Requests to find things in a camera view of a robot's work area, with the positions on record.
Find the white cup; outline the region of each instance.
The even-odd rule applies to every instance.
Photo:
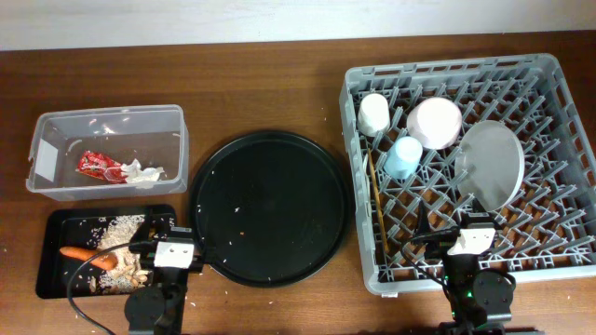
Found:
[[[384,96],[371,93],[360,102],[358,112],[358,129],[366,136],[374,137],[376,134],[389,129],[389,104]]]
[[[408,115],[410,136],[427,149],[444,149],[454,144],[461,127],[461,111],[444,98],[424,100]]]

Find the chopstick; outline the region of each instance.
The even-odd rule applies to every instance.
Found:
[[[383,223],[383,211],[381,211],[381,200],[379,198],[379,188],[376,185],[376,173],[374,173],[373,155],[371,149],[367,148],[369,156],[369,170],[371,172],[372,188],[374,189],[374,202],[376,203],[376,216],[379,219],[379,225],[381,225],[381,240],[383,241],[383,250],[385,253],[389,252],[389,245],[387,244],[387,235],[385,232],[385,224]]]

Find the light blue cup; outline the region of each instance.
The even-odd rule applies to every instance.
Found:
[[[407,179],[418,168],[421,156],[422,144],[413,137],[404,136],[389,149],[383,170],[395,179]]]

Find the wooden table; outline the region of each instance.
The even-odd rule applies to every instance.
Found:
[[[346,165],[338,98],[348,68],[537,52],[552,53],[561,62],[593,144],[596,32],[0,53],[0,333],[96,330],[76,319],[66,300],[35,296],[42,239],[53,210],[167,203],[182,221],[187,217],[187,194],[84,202],[30,194],[24,183],[27,156],[41,113],[179,104],[190,131],[191,179],[216,148],[256,129],[305,135]],[[79,303],[116,333],[124,333],[125,300],[102,297]],[[187,301],[183,332],[191,334],[409,334],[451,317],[441,292],[397,299],[369,293],[362,282],[355,230],[329,265],[302,283],[247,288],[208,267],[204,275],[190,277]],[[596,278],[521,284],[508,325],[550,334],[590,333],[596,331],[595,301]]]

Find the white tissue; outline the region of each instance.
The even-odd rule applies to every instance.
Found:
[[[126,176],[127,183],[157,181],[159,175],[164,173],[162,167],[148,167],[146,169],[141,169],[141,163],[139,163],[136,158],[129,165],[123,164],[120,169],[122,169],[122,175]]]

